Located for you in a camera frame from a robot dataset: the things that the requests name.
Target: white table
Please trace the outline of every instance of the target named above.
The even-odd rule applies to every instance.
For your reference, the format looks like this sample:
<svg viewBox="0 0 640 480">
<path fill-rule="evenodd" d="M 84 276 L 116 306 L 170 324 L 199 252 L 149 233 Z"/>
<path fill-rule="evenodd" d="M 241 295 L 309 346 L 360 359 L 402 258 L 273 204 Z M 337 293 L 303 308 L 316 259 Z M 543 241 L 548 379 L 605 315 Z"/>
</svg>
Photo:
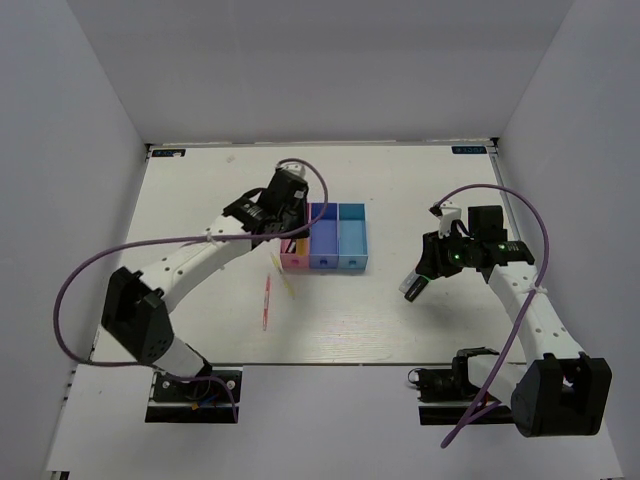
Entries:
<svg viewBox="0 0 640 480">
<path fill-rule="evenodd" d="M 149 159 L 128 241 L 199 234 L 243 192 L 265 186 L 275 163 L 289 157 L 320 170 L 330 201 L 366 204 L 366 272 L 290 275 L 292 300 L 269 257 L 279 242 L 263 244 L 183 300 L 171 316 L 179 337 L 217 364 L 447 363 L 460 348 L 501 348 L 511 323 L 480 274 L 440 279 L 413 304 L 398 291 L 420 257 L 422 235 L 437 229 L 428 212 L 433 202 L 462 185 L 496 183 L 488 155 L 389 144 L 189 148 L 184 157 Z M 321 200 L 311 172 L 307 178 L 310 199 Z M 465 192 L 455 201 L 465 207 L 502 203 L 491 190 Z M 123 264 L 135 270 L 175 248 L 130 250 Z M 263 332 L 268 273 L 273 290 Z M 129 356 L 103 332 L 94 358 Z M 524 361 L 519 344 L 510 360 Z"/>
</svg>

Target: gray wall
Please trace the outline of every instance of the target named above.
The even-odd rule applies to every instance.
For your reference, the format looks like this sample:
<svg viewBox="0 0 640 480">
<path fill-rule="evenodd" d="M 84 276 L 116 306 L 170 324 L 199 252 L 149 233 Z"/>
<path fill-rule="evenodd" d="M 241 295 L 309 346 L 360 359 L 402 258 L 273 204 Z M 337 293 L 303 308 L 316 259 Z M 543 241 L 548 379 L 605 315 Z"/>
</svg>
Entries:
<svg viewBox="0 0 640 480">
<path fill-rule="evenodd" d="M 63 0 L 9 0 L 0 15 L 0 465 L 40 478 L 71 362 L 51 311 L 65 276 L 124 238 L 144 147 Z M 64 308 L 86 354 L 107 265 Z"/>
<path fill-rule="evenodd" d="M 630 479 L 640 478 L 639 85 L 640 4 L 576 2 L 500 142 L 507 180 L 550 230 L 552 301 L 613 369 L 606 418 Z M 520 217 L 539 247 L 535 222 Z"/>
<path fill-rule="evenodd" d="M 498 136 L 571 0 L 69 0 L 147 142 Z"/>
</svg>

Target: red pen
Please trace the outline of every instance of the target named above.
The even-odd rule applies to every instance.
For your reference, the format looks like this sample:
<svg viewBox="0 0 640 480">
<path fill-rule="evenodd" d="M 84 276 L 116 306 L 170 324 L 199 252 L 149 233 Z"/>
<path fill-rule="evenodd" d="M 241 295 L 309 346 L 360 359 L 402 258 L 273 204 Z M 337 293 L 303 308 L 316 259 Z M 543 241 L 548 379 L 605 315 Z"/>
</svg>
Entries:
<svg viewBox="0 0 640 480">
<path fill-rule="evenodd" d="M 271 295 L 271 274 L 267 275 L 267 284 L 264 287 L 264 311 L 262 312 L 262 331 L 267 331 L 269 319 L 269 295 Z"/>
</svg>

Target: blue compartment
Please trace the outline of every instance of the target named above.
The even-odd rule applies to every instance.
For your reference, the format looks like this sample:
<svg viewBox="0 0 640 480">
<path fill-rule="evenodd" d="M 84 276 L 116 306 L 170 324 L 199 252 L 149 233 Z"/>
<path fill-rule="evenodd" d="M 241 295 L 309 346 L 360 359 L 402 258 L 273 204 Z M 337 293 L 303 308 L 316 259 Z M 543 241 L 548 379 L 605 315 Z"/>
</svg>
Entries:
<svg viewBox="0 0 640 480">
<path fill-rule="evenodd" d="M 322 210 L 322 203 L 311 204 L 310 218 Z M 327 211 L 311 226 L 309 268 L 338 268 L 338 204 L 330 203 Z"/>
<path fill-rule="evenodd" d="M 338 218 L 338 268 L 364 270 L 369 259 L 364 204 L 341 203 L 338 206 Z"/>
</svg>

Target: white wall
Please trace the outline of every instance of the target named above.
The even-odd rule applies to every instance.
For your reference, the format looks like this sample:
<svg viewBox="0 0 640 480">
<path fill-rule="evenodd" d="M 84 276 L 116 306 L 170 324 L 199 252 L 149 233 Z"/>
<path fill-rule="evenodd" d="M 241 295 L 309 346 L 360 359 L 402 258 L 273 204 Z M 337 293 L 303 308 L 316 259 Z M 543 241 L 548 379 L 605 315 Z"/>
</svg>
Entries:
<svg viewBox="0 0 640 480">
<path fill-rule="evenodd" d="M 640 3 L 576 2 L 500 141 L 508 182 L 549 226 L 553 303 L 613 369 L 606 419 L 631 479 L 640 478 L 639 89 Z M 539 247 L 534 222 L 520 217 Z"/>
<path fill-rule="evenodd" d="M 147 142 L 498 136 L 572 0 L 69 0 Z"/>
<path fill-rule="evenodd" d="M 9 0 L 0 15 L 0 476 L 39 478 L 71 362 L 51 311 L 80 261 L 124 238 L 144 146 L 63 0 Z M 106 264 L 64 308 L 86 354 Z"/>
</svg>

